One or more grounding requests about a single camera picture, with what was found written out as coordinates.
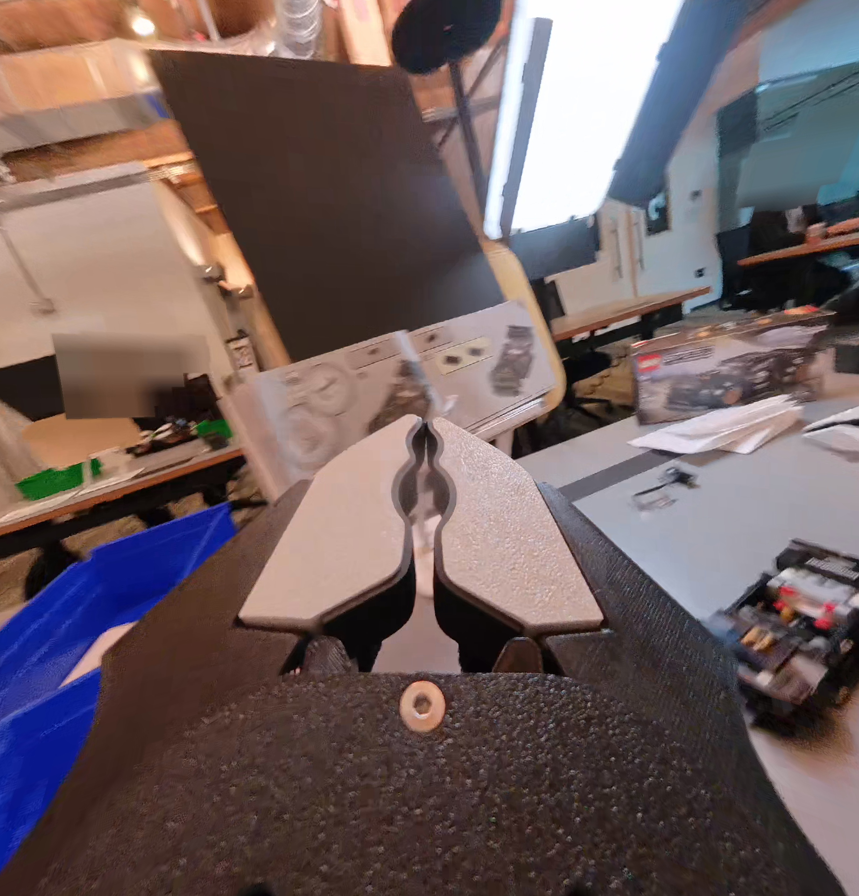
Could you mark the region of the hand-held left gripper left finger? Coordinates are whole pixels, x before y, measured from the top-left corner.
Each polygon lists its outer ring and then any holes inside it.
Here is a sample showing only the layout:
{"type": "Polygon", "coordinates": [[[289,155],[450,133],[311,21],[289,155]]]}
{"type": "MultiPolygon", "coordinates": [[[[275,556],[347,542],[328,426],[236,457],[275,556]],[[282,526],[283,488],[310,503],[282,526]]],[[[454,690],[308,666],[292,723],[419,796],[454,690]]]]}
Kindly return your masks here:
{"type": "Polygon", "coordinates": [[[376,658],[410,619],[413,524],[422,464],[420,417],[402,417],[334,457],[311,480],[238,621],[336,638],[376,658]]]}

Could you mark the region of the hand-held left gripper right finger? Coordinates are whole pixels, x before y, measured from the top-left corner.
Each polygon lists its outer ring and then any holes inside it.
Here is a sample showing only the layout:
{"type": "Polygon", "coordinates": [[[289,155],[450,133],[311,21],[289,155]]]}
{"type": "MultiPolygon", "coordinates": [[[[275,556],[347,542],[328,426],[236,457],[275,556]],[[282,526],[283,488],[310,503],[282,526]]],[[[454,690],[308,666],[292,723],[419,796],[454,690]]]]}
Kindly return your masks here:
{"type": "Polygon", "coordinates": [[[597,633],[605,615],[534,478],[496,446],[426,425],[439,522],[436,622],[459,658],[498,658],[514,638],[597,633]]]}

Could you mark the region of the lego instruction booklet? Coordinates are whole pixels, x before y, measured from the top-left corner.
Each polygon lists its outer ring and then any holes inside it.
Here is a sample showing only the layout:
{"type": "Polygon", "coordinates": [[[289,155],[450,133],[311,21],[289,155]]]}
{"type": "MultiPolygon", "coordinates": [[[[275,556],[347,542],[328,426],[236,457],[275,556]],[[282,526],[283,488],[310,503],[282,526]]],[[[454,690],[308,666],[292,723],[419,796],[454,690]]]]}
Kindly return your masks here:
{"type": "Polygon", "coordinates": [[[403,416],[493,441],[537,419],[554,385],[525,308],[505,301],[258,375],[237,394],[239,436],[276,499],[403,416]]]}

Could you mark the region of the lego car model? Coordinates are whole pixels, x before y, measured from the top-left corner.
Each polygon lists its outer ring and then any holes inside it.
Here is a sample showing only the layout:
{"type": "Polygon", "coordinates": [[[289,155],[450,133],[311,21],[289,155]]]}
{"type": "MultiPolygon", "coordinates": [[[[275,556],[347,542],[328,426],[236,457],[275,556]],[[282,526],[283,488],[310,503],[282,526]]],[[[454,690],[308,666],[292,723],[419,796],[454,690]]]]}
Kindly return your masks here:
{"type": "Polygon", "coordinates": [[[705,626],[732,656],[750,720],[794,728],[859,681],[859,557],[794,539],[705,626]]]}

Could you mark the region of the lego set box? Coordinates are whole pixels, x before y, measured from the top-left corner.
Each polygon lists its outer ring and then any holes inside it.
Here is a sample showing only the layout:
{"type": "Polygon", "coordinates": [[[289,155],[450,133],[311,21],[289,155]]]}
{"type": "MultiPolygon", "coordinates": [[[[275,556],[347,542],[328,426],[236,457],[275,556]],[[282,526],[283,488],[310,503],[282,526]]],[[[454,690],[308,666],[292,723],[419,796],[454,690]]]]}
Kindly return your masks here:
{"type": "Polygon", "coordinates": [[[628,358],[638,422],[689,420],[778,396],[815,400],[834,318],[796,308],[637,342],[628,358]]]}

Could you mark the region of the small black lego assembly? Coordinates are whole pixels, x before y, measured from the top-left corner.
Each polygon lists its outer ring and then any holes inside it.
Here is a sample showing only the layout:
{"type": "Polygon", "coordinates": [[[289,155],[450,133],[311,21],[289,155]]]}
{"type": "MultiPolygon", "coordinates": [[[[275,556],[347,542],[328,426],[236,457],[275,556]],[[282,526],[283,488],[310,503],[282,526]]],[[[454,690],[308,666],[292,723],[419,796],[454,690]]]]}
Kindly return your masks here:
{"type": "Polygon", "coordinates": [[[695,489],[697,486],[695,473],[673,465],[664,469],[655,485],[632,495],[631,502],[640,512],[664,509],[675,503],[678,489],[695,489]]]}

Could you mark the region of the crumpled white paper bag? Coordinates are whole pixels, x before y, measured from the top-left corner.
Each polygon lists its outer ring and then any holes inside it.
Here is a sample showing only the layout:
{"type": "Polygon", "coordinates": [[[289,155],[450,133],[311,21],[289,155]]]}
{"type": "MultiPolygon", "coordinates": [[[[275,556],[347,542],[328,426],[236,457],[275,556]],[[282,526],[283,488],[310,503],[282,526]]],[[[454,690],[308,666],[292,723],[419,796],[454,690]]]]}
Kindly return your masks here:
{"type": "Polygon", "coordinates": [[[674,423],[640,435],[629,444],[676,455],[748,455],[795,427],[802,418],[801,402],[790,396],[776,396],[674,423]]]}

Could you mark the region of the long wooden table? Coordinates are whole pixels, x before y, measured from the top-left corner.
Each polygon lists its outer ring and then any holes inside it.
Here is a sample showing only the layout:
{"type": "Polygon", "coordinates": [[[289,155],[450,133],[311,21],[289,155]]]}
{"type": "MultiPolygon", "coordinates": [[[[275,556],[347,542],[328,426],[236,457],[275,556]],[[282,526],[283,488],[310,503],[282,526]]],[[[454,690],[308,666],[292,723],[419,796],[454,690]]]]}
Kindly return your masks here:
{"type": "Polygon", "coordinates": [[[202,487],[226,485],[246,462],[236,439],[220,449],[187,442],[133,458],[124,469],[81,487],[0,513],[0,555],[10,556],[67,539],[139,510],[167,505],[202,487]]]}

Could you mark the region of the small green tray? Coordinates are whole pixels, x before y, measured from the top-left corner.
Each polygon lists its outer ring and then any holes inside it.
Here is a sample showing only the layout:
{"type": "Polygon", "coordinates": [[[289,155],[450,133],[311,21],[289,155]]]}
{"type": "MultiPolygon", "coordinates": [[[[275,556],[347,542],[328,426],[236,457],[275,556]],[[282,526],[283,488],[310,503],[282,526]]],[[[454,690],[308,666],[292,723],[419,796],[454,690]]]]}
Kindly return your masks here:
{"type": "Polygon", "coordinates": [[[21,498],[38,502],[91,485],[101,476],[102,463],[97,458],[65,468],[48,468],[14,484],[21,498]]]}

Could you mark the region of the bright white light panel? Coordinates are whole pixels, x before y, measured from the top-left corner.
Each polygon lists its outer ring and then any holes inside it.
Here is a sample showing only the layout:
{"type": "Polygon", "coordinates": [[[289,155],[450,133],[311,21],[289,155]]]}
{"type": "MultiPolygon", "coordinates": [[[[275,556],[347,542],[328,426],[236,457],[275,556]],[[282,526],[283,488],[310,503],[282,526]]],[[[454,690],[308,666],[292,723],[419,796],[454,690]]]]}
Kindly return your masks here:
{"type": "Polygon", "coordinates": [[[602,205],[684,2],[514,2],[483,230],[492,239],[584,218],[602,205]],[[534,29],[550,24],[535,113],[516,187],[520,106],[534,29]]]}

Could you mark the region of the black metal pole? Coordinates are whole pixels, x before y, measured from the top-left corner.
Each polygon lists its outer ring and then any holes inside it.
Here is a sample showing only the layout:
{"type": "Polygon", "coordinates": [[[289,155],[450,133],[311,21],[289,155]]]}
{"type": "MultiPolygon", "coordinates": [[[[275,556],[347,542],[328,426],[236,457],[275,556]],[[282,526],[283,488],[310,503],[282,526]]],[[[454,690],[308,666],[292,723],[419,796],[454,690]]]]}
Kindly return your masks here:
{"type": "Polygon", "coordinates": [[[493,43],[447,66],[452,99],[445,107],[448,118],[437,137],[440,157],[480,240],[487,237],[484,218],[500,105],[503,46],[493,43]]]}

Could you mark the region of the black round lamp head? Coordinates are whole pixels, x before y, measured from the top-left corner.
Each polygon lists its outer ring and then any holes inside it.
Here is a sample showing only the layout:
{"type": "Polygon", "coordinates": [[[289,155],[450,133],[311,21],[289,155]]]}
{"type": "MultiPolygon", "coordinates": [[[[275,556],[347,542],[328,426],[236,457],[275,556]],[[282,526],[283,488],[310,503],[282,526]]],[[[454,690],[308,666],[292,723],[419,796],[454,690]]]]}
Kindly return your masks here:
{"type": "Polygon", "coordinates": [[[395,63],[425,75],[462,61],[491,38],[502,8],[502,1],[408,2],[391,34],[395,63]]]}

